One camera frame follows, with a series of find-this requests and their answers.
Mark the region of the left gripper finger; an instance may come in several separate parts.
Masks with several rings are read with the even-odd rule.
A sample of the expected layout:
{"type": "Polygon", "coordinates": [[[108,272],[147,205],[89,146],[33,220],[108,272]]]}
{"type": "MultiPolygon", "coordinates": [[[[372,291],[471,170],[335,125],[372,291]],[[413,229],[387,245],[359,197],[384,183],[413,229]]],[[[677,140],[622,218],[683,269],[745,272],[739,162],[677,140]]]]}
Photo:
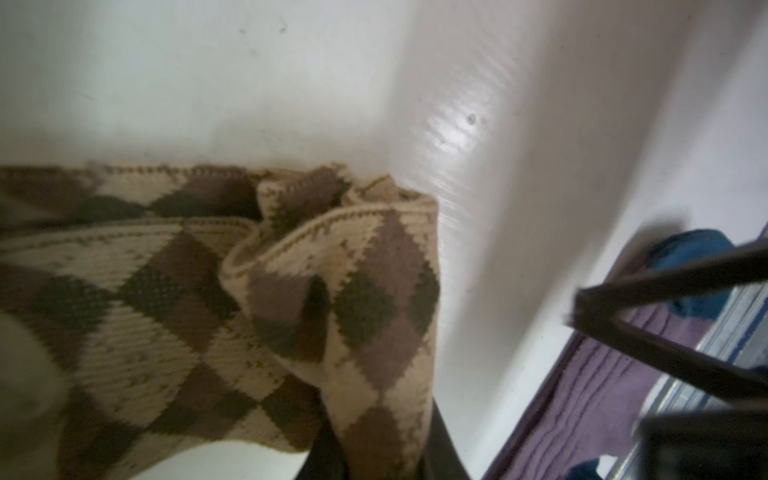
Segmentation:
{"type": "Polygon", "coordinates": [[[675,269],[581,289],[575,295],[572,325],[581,334],[721,400],[765,399],[765,377],[654,336],[618,315],[766,280],[767,241],[760,239],[675,269]]]}

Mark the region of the purple striped sock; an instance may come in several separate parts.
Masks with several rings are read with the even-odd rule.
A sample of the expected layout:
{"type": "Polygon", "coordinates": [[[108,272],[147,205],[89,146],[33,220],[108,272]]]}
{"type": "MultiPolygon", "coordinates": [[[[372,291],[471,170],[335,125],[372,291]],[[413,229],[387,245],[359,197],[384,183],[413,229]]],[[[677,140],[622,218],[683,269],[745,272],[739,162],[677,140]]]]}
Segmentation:
{"type": "MultiPolygon", "coordinates": [[[[681,232],[626,251],[604,283],[736,247],[717,230],[681,232]]],[[[700,352],[741,286],[623,310],[618,318],[700,352]]],[[[602,456],[631,451],[642,479],[763,479],[767,397],[721,400],[574,329],[487,477],[594,479],[602,456]]]]}

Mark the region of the brown argyle sock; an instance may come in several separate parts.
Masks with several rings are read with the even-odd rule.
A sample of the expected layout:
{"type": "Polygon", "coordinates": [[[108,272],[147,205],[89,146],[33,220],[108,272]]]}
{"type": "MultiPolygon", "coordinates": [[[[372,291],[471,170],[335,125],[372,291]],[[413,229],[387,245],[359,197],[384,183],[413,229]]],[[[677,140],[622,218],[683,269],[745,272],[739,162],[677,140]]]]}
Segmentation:
{"type": "Polygon", "coordinates": [[[3,168],[2,477],[242,441],[308,478],[425,478],[437,220],[339,163],[3,168]]]}

